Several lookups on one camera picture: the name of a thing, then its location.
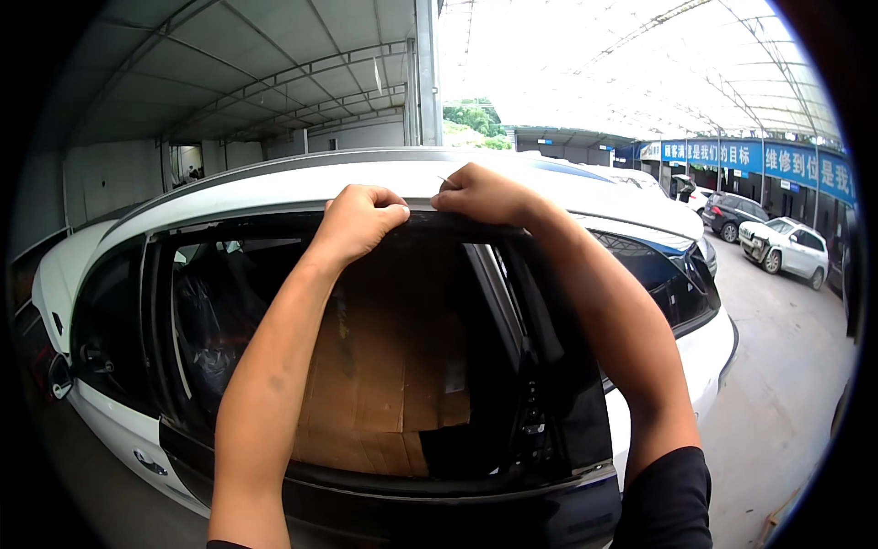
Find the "concrete floor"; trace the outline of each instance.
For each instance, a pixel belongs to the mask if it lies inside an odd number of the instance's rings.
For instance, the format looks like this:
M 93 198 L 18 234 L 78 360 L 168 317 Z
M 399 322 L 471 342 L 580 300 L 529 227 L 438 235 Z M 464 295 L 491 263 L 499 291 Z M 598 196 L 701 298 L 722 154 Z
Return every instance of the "concrete floor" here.
M 853 366 L 841 300 L 770 276 L 713 235 L 716 284 L 738 325 L 738 357 L 702 420 L 715 547 L 755 545 L 766 516 L 802 486 L 829 442 Z M 43 413 L 49 453 L 108 547 L 204 547 L 207 521 L 159 494 L 97 440 L 66 402 Z
M 853 370 L 845 310 L 828 286 L 814 292 L 771 276 L 737 244 L 707 231 L 716 286 L 738 326 L 738 356 L 701 423 L 713 479 L 716 549 L 753 547 L 766 517 L 803 486 L 824 456 L 838 398 Z

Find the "door handle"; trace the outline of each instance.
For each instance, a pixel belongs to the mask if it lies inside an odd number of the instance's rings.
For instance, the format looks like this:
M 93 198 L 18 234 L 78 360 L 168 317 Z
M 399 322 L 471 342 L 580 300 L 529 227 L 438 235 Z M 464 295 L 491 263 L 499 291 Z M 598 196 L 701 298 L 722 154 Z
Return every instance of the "door handle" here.
M 160 466 L 154 461 L 148 460 L 143 455 L 143 452 L 138 450 L 137 448 L 134 448 L 134 457 L 137 458 L 137 460 L 140 461 L 140 464 L 146 467 L 151 473 L 155 473 L 162 477 L 168 476 L 168 471 L 164 467 Z

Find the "translucent roof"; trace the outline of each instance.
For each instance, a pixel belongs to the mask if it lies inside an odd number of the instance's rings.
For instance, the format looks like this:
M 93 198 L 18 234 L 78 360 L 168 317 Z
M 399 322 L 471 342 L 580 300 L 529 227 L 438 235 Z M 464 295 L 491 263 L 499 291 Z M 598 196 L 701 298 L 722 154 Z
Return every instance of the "translucent roof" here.
M 763 0 L 451 0 L 440 29 L 443 99 L 487 96 L 507 125 L 841 142 L 817 72 Z

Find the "cardboard box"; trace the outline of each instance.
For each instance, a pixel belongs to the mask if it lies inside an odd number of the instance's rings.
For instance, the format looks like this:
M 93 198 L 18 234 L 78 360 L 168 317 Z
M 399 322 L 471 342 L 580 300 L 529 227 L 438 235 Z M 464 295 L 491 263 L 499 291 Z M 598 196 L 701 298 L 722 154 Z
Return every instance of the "cardboard box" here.
M 314 345 L 293 459 L 427 476 L 418 432 L 469 422 L 464 326 L 445 299 L 451 246 L 385 247 L 342 274 Z

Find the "blue sign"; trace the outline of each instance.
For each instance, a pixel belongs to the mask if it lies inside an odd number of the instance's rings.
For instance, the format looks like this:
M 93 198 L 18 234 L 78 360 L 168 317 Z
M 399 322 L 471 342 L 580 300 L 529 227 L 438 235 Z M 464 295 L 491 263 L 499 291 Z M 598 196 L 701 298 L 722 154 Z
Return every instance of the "blue sign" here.
M 813 148 L 766 143 L 766 175 L 810 189 L 816 188 L 819 181 L 820 191 L 847 204 L 856 203 L 853 173 L 848 163 L 832 153 L 820 151 L 819 157 L 815 153 Z
M 648 141 L 640 145 L 639 152 L 641 160 L 719 165 L 729 170 L 741 170 L 742 177 L 750 171 L 762 173 L 764 160 L 767 176 L 811 189 L 817 187 L 819 178 L 821 192 L 850 205 L 857 201 L 853 173 L 847 160 L 825 151 L 820 151 L 818 158 L 813 147 L 767 141 L 763 159 L 762 141 L 690 139 L 688 142 Z

